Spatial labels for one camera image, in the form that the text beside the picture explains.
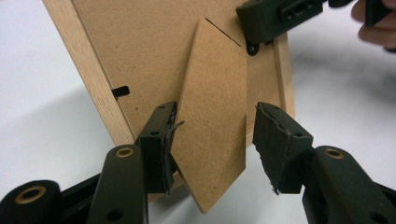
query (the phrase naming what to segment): white surface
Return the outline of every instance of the white surface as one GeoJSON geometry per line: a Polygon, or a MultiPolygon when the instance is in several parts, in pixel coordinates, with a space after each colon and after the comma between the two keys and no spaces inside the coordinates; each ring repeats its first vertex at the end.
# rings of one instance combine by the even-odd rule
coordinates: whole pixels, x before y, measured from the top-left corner
{"type": "MultiPolygon", "coordinates": [[[[361,43],[350,7],[290,32],[297,120],[314,146],[349,151],[396,189],[396,55],[361,43]]],[[[66,189],[101,171],[113,147],[40,1],[0,1],[0,198],[35,179],[66,189]]],[[[202,215],[185,188],[149,206],[150,223],[306,223],[302,195],[276,196],[258,153],[202,215]]]]}

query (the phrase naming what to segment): human hand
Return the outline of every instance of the human hand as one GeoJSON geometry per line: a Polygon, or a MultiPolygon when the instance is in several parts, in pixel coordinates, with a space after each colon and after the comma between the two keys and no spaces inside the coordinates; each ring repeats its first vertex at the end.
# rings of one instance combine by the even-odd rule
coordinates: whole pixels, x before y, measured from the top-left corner
{"type": "MultiPolygon", "coordinates": [[[[385,49],[396,49],[396,0],[380,1],[393,11],[374,27],[363,25],[359,37],[363,41],[384,46],[385,49]]],[[[364,22],[365,4],[365,0],[359,0],[352,8],[351,15],[356,21],[364,22]]]]}

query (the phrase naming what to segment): brown backing board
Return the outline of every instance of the brown backing board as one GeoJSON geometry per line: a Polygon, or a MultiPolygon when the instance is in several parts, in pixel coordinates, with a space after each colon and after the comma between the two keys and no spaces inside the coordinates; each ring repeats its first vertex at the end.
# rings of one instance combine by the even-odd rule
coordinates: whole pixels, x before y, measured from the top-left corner
{"type": "Polygon", "coordinates": [[[206,20],[197,26],[172,155],[206,213],[245,169],[247,55],[206,20]]]}
{"type": "MultiPolygon", "coordinates": [[[[244,1],[44,0],[115,145],[133,143],[156,105],[178,100],[198,20],[245,47],[234,12],[244,1]],[[114,99],[124,85],[131,94],[114,99]]],[[[258,101],[294,115],[286,35],[247,57],[247,145],[258,101]]]]}

